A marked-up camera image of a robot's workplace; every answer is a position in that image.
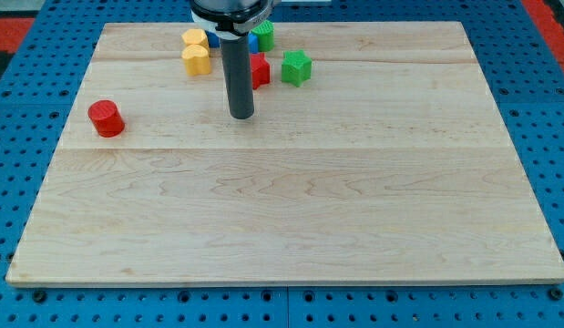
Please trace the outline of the robot arm flange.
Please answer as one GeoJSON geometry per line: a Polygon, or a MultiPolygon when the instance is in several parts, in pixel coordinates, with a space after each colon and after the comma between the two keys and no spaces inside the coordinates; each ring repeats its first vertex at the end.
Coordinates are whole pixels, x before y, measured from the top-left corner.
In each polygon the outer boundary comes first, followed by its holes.
{"type": "Polygon", "coordinates": [[[190,0],[193,21],[220,38],[248,35],[269,18],[281,0],[190,0]]]}

